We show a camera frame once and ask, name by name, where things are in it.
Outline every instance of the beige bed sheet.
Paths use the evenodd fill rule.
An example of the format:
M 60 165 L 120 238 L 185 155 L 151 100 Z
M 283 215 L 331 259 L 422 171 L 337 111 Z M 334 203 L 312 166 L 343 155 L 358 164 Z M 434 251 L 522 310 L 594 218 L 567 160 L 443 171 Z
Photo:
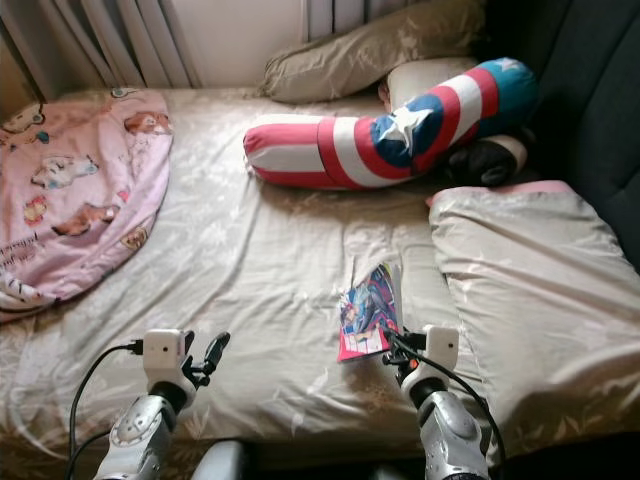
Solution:
M 243 164 L 243 134 L 260 114 L 376 115 L 382 104 L 362 96 L 292 108 L 249 90 L 165 95 L 171 177 L 147 244 L 82 298 L 0 327 L 3 478 L 61 477 L 84 372 L 107 347 L 153 327 L 193 329 L 196 357 L 218 332 L 232 335 L 211 385 L 181 415 L 166 478 L 188 478 L 221 438 L 259 444 L 266 466 L 419 453 L 415 411 L 394 372 L 379 357 L 336 362 L 336 304 L 377 260 L 400 258 L 405 324 L 459 325 L 424 205 L 438 186 L 282 189 Z M 464 338 L 457 371 L 480 388 Z M 144 388 L 139 357 L 109 357 L 81 400 L 79 439 L 109 427 Z M 103 454 L 88 450 L 81 468 L 90 472 Z

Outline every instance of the black cable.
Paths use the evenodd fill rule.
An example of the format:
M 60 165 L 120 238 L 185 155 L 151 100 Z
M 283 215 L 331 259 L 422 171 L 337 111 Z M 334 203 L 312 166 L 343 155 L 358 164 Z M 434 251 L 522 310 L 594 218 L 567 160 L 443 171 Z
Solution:
M 90 443 L 95 442 L 96 440 L 98 440 L 99 438 L 104 437 L 105 435 L 109 435 L 109 433 L 111 433 L 111 430 L 105 430 L 104 432 L 96 433 L 92 437 L 89 437 L 87 440 L 85 440 L 78 447 L 78 449 L 75 452 L 73 452 L 73 455 L 71 456 L 71 458 L 67 462 L 67 468 L 64 471 L 64 480 L 71 480 L 73 478 L 73 470 L 74 470 L 75 465 L 76 465 L 76 460 L 78 460 L 78 457 L 80 456 L 82 451 L 85 448 L 87 448 Z
M 107 357 L 107 355 L 117 350 L 129 350 L 135 355 L 142 355 L 142 340 L 138 339 L 128 345 L 116 345 L 115 347 L 111 347 L 105 350 L 95 360 L 95 362 L 93 362 L 93 365 L 91 365 L 91 368 L 89 369 L 89 371 L 87 371 L 84 378 L 82 379 L 82 383 L 80 383 L 80 386 L 76 391 L 76 395 L 73 398 L 73 403 L 71 404 L 71 412 L 69 414 L 69 462 L 70 463 L 71 463 L 71 460 L 74 458 L 74 455 L 76 455 L 76 410 L 78 409 L 78 402 L 80 401 L 80 395 L 82 395 L 82 391 L 84 390 L 84 387 L 87 385 L 87 382 L 91 378 L 91 375 L 93 375 L 93 372 L 96 370 L 96 368 L 98 368 L 98 365 L 100 365 L 100 362 L 102 362 L 102 360 L 104 360 Z M 72 473 L 69 478 L 72 478 L 73 476 L 73 468 L 71 469 L 71 471 Z
M 476 393 L 476 391 L 473 389 L 473 387 L 471 387 L 471 385 L 469 385 L 467 382 L 465 382 L 462 378 L 460 378 L 458 375 L 453 373 L 451 370 L 443 367 L 442 365 L 440 365 L 439 363 L 434 362 L 433 360 L 429 360 L 424 355 L 420 355 L 418 352 L 413 350 L 410 346 L 408 346 L 406 343 L 404 343 L 399 338 L 396 337 L 394 339 L 394 342 L 406 354 L 411 355 L 416 360 L 423 361 L 424 363 L 426 363 L 427 365 L 435 368 L 439 372 L 444 373 L 451 380 L 454 380 L 455 382 L 460 384 L 462 386 L 462 388 L 464 388 L 467 391 L 467 393 L 473 397 L 473 399 L 476 401 L 476 403 L 482 409 L 482 412 L 484 413 L 485 417 L 489 421 L 489 425 L 491 425 L 491 430 L 493 431 L 494 435 L 496 436 L 496 442 L 498 443 L 498 452 L 500 453 L 500 463 L 499 464 L 503 465 L 505 463 L 505 461 L 507 460 L 507 455 L 506 455 L 505 448 L 504 448 L 504 442 L 502 441 L 502 435 L 500 434 L 500 429 L 498 428 L 498 425 L 496 424 L 496 421 L 493 419 L 493 416 L 491 415 L 491 412 L 489 411 L 489 407 L 488 407 L 487 403 L 482 398 L 480 398 L 480 395 L 478 395 Z

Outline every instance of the magazine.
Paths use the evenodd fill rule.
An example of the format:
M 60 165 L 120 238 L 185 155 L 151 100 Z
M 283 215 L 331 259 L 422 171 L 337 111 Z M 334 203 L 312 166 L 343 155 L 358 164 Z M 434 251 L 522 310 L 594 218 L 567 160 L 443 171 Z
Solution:
M 398 269 L 382 263 L 340 298 L 338 361 L 389 350 L 381 325 L 397 332 L 402 325 L 400 317 Z

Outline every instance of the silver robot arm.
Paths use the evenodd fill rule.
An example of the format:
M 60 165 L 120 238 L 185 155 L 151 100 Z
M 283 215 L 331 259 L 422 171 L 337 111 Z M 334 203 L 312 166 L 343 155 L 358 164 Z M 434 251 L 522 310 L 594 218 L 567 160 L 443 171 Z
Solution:
M 427 480 L 489 480 L 487 462 L 480 450 L 478 422 L 462 402 L 449 392 L 449 377 L 432 366 L 409 358 L 399 347 L 409 345 L 448 370 L 458 361 L 458 331 L 427 326 L 423 334 L 400 335 L 386 331 L 391 351 L 386 365 L 398 367 L 400 389 L 418 409 L 420 440 L 426 457 Z
M 138 397 L 113 426 L 109 451 L 94 480 L 158 478 L 178 414 L 193 403 L 199 387 L 209 384 L 230 335 L 218 335 L 198 364 L 187 355 L 193 338 L 193 332 L 180 330 L 147 332 L 142 355 L 149 393 Z

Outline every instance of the white star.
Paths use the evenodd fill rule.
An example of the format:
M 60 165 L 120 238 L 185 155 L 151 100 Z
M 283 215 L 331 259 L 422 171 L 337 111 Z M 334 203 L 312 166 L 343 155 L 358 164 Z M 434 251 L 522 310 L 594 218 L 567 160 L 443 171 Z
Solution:
M 513 58 L 501 58 L 500 60 L 496 60 L 496 63 L 502 67 L 503 72 L 505 70 L 511 70 L 512 68 L 520 68 L 520 62 Z
M 409 110 L 406 106 L 398 108 L 390 115 L 393 122 L 389 128 L 387 128 L 380 139 L 386 140 L 402 140 L 409 149 L 409 154 L 413 153 L 413 129 L 427 118 L 433 110 Z

